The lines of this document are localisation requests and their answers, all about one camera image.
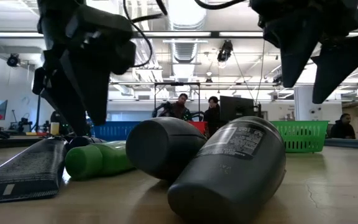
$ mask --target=security camera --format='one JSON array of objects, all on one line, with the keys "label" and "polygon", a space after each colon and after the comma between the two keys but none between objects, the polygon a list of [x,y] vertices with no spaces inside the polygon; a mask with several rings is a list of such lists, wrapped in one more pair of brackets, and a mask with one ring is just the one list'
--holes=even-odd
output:
[{"label": "security camera", "polygon": [[11,56],[6,61],[6,64],[9,67],[18,67],[20,64],[19,54],[11,54]]}]

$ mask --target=desk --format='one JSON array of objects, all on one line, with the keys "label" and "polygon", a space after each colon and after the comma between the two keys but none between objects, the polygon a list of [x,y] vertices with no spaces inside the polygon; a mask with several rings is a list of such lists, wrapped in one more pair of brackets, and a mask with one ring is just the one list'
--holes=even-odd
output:
[{"label": "desk", "polygon": [[[0,149],[0,164],[22,148]],[[53,199],[0,203],[0,224],[183,224],[169,208],[167,184],[135,170],[70,181]],[[358,224],[358,149],[325,147],[287,154],[287,175],[257,224]]]}]

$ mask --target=ceiling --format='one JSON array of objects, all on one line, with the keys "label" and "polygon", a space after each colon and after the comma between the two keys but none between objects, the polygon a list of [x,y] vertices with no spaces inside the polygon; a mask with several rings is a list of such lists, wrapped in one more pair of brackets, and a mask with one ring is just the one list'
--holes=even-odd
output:
[{"label": "ceiling", "polygon": [[[107,11],[117,11],[122,13],[122,0],[113,1],[89,1],[88,4]],[[130,6],[136,5],[139,8],[147,3],[147,13],[155,14],[159,8],[155,1],[149,0],[127,0]],[[209,0],[209,3],[222,3],[227,0]],[[25,0],[0,0],[0,31],[32,31],[36,32],[37,21],[39,19],[37,1]],[[235,6],[218,11],[207,11],[203,30],[223,30],[223,31],[258,31],[258,15],[254,12],[247,2],[236,4]],[[168,19],[157,19],[149,21],[148,27],[152,31],[169,30]],[[227,61],[225,67],[219,68],[216,60],[217,51],[221,48],[224,39],[199,39],[204,41],[198,44],[197,57],[192,64],[195,65],[193,76],[190,82],[204,82],[207,72],[211,72],[213,82],[271,82],[272,71],[280,64],[280,51],[272,44],[263,39],[232,39],[234,55]],[[164,39],[152,39],[154,45],[155,58],[162,70],[164,81],[175,80],[172,71],[172,54],[170,44],[163,43]],[[0,57],[8,57],[11,53],[20,54],[23,61],[29,63],[40,63],[40,53],[45,48],[42,39],[0,39]],[[303,72],[298,83],[313,83],[315,65],[310,65]],[[132,71],[117,77],[121,82],[136,82]],[[346,83],[358,83],[358,70],[345,81]],[[246,86],[205,86],[204,89],[237,89],[246,90]],[[262,89],[280,89],[280,87],[263,86]],[[346,93],[358,87],[341,87],[338,93]]]}]

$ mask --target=dark gray bottle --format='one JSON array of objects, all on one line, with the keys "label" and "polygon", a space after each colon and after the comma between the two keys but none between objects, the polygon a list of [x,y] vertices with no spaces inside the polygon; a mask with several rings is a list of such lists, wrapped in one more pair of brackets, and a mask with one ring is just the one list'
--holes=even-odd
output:
[{"label": "dark gray bottle", "polygon": [[200,131],[186,121],[152,118],[129,133],[126,154],[136,168],[148,175],[174,181],[205,142]]},{"label": "dark gray bottle", "polygon": [[219,129],[168,190],[188,222],[247,223],[285,175],[285,146],[268,121],[248,116]]}]

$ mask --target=man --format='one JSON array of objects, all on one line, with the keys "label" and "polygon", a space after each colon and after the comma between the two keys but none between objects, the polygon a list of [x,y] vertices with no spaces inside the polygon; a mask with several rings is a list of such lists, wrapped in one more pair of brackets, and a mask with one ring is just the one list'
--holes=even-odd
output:
[{"label": "man", "polygon": [[160,116],[171,116],[184,121],[192,121],[190,110],[185,106],[187,99],[187,94],[182,93],[179,95],[176,103],[165,103],[164,111],[160,114]]},{"label": "man", "polygon": [[335,121],[334,126],[331,128],[331,137],[341,139],[355,139],[356,134],[354,133],[353,127],[350,122],[350,114],[342,114],[341,118]]}]

